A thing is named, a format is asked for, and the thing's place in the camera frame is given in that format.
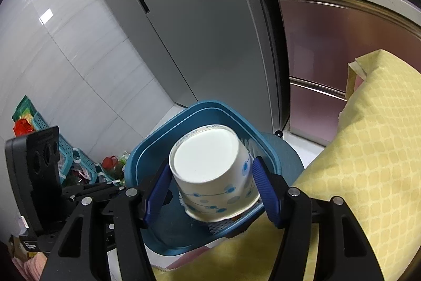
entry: yellow tablecloth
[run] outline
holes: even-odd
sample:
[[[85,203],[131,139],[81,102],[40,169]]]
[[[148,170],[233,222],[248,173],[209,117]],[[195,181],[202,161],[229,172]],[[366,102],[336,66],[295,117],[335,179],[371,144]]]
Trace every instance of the yellow tablecloth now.
[[[355,91],[355,71],[365,80]],[[377,50],[350,64],[350,97],[338,134],[295,186],[309,196],[342,196],[366,233],[386,281],[395,281],[421,245],[421,75]],[[263,214],[227,240],[158,281],[267,281],[282,239]],[[317,226],[305,280],[313,280]]]

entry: cup rim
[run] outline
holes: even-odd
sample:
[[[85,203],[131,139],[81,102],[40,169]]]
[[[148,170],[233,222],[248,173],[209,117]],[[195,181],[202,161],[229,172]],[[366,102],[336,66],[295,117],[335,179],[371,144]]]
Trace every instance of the cup rim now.
[[[232,167],[232,164],[235,162],[235,159],[232,161],[232,164],[231,164],[231,166],[226,170],[226,171],[224,171],[222,174],[220,174],[220,175],[218,175],[218,176],[216,176],[216,177],[214,177],[213,179],[210,179],[210,180],[207,180],[207,181],[198,181],[198,182],[194,182],[194,181],[185,181],[182,177],[180,177],[180,175],[177,173],[177,171],[175,170],[175,168],[174,168],[174,156],[175,156],[175,153],[176,153],[176,151],[177,151],[177,149],[180,147],[180,145],[184,142],[184,141],[186,141],[188,138],[190,138],[191,136],[194,136],[194,135],[196,135],[196,134],[199,134],[200,132],[204,132],[204,131],[206,131],[206,130],[211,130],[211,129],[215,129],[215,128],[219,128],[219,129],[225,129],[225,130],[228,130],[228,131],[230,131],[232,134],[234,134],[235,135],[235,137],[237,138],[237,140],[236,140],[236,146],[235,146],[235,148],[236,148],[236,152],[235,152],[235,156],[237,157],[238,156],[238,152],[239,152],[239,138],[238,138],[238,136],[237,136],[237,134],[235,133],[235,131],[234,130],[232,130],[230,127],[228,127],[228,126],[226,126],[226,125],[222,125],[222,124],[209,124],[209,125],[204,125],[204,126],[201,126],[201,127],[198,127],[198,128],[196,128],[196,129],[194,129],[194,130],[192,130],[192,131],[190,131],[190,132],[188,132],[188,133],[186,133],[185,135],[183,135],[174,145],[173,145],[173,147],[171,148],[171,151],[170,151],[170,154],[169,154],[169,157],[168,157],[168,164],[170,165],[170,169],[171,169],[171,172],[173,173],[173,175],[176,177],[176,178],[178,178],[179,180],[182,180],[183,182],[186,182],[186,183],[188,183],[188,184],[196,184],[196,185],[199,185],[199,184],[205,184],[205,183],[208,183],[208,182],[212,182],[212,181],[215,181],[216,179],[219,179],[221,176],[223,176],[226,172],[228,172],[229,171],[229,169]]]

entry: plastic basket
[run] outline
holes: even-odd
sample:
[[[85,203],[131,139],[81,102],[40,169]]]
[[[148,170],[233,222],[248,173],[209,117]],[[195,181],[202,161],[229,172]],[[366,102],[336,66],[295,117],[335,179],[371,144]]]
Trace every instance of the plastic basket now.
[[[44,130],[49,127],[39,112],[36,112],[32,118],[32,125],[36,131]],[[60,172],[62,175],[67,176],[73,164],[73,148],[67,143],[62,135],[58,137],[58,150],[64,157],[64,164]],[[60,175],[60,182],[63,183],[63,181],[64,177]]]
[[[281,163],[280,156],[267,140],[232,108],[217,101],[202,101],[179,113],[132,151],[125,169],[127,186],[137,186],[144,177],[154,175],[163,159],[168,157],[174,143],[184,134],[210,124],[222,124],[232,128],[252,156],[262,156],[270,171],[282,174],[283,169],[287,169],[286,181],[289,184],[304,170],[298,155],[282,139],[271,135],[285,147],[285,154],[290,155],[288,165]],[[264,211],[263,204],[256,203],[247,214],[233,221],[231,225],[211,232],[209,225],[196,221],[185,213],[174,179],[171,181],[170,190],[173,194],[171,202],[162,207],[155,223],[147,230],[142,230],[145,244],[160,255],[182,254],[218,238],[229,237]]]
[[[98,177],[98,173],[96,172],[95,163],[93,163],[93,161],[90,158],[88,158],[88,156],[86,156],[85,153],[82,150],[80,150],[79,148],[73,148],[73,151],[77,152],[79,158],[81,159],[79,164],[83,168],[85,168],[88,171],[89,175],[91,176],[91,179],[89,180],[89,183],[94,184],[95,181],[96,181],[96,178]]]

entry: pink cabinet door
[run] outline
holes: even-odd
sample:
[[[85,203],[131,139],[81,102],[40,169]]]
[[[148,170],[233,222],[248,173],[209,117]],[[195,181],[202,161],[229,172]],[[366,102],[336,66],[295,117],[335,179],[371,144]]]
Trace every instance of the pink cabinet door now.
[[[344,100],[291,85],[291,132],[326,145],[336,135],[345,104]]]
[[[345,91],[347,64],[385,49],[421,71],[421,40],[406,29],[360,10],[280,0],[290,75]]]

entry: gray refrigerator door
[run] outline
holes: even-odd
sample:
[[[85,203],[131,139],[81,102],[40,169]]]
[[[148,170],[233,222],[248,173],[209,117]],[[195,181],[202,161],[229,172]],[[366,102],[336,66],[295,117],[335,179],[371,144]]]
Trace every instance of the gray refrigerator door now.
[[[105,0],[117,21],[171,99],[189,106],[197,102],[138,0]]]
[[[268,37],[260,34],[258,0],[144,2],[197,100],[223,101],[260,131],[279,129],[274,63]]]

